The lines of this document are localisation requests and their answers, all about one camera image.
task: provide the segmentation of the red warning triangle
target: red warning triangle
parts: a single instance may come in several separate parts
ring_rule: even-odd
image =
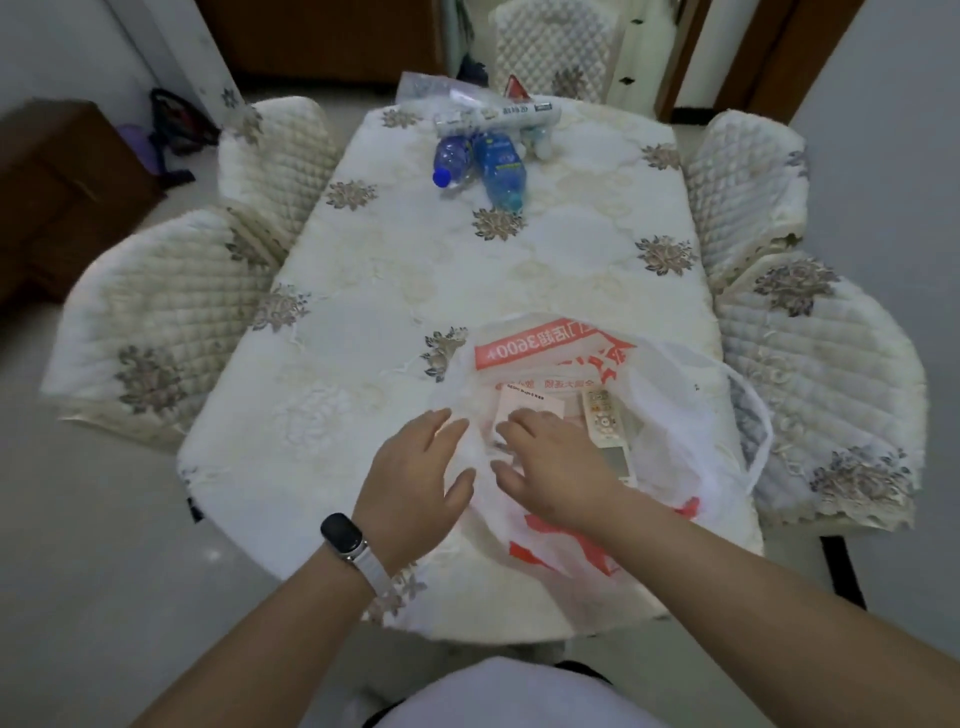
[[[531,100],[527,89],[523,87],[523,84],[514,74],[510,74],[510,78],[507,79],[507,88],[504,90],[503,95],[511,101]]]

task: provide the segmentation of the dining table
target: dining table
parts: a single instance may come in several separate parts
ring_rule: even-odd
[[[480,182],[435,186],[437,135],[416,106],[372,110],[347,146],[178,455],[193,500],[276,578],[322,544],[327,515],[351,512],[373,455],[428,408],[471,328],[556,314],[722,360],[674,131],[545,101],[561,109],[553,155],[526,157],[520,214]],[[742,461],[726,378],[691,377],[713,413],[704,447]],[[666,615],[638,583],[587,590],[512,557],[479,520],[468,509],[366,619],[504,644]],[[709,527],[762,553],[746,492]]]

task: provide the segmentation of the blue plastic bottle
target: blue plastic bottle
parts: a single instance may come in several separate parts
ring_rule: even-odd
[[[478,134],[473,138],[473,156],[493,206],[519,214],[527,170],[510,137],[498,132]]]
[[[472,159],[465,136],[445,136],[437,142],[433,156],[433,183],[438,187],[456,185],[467,176]]]

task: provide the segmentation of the smartwatch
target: smartwatch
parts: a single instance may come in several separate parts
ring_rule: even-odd
[[[354,565],[370,582],[373,592],[386,596],[394,590],[394,581],[383,564],[373,554],[357,524],[343,513],[327,516],[320,525],[320,533],[341,559]]]

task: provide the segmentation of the quilted chair cover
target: quilted chair cover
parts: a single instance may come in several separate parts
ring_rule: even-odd
[[[260,101],[238,111],[221,135],[220,197],[289,252],[342,156],[315,101]]]
[[[707,126],[684,173],[714,295],[761,255],[788,250],[804,236],[805,143],[782,124],[725,111]]]
[[[70,292],[41,394],[64,419],[175,447],[277,268],[220,209],[131,235]]]
[[[532,94],[603,103],[623,36],[617,11],[593,0],[511,0],[490,22],[494,90],[514,74]]]
[[[773,415],[776,440],[755,490],[761,516],[888,530],[912,524],[926,384],[890,314],[797,252],[758,260],[715,308],[727,363]],[[738,424],[749,451],[758,425],[739,416]]]
[[[71,292],[41,385],[64,419],[178,445],[342,151],[291,97],[238,111],[218,154],[220,205],[132,235]]]

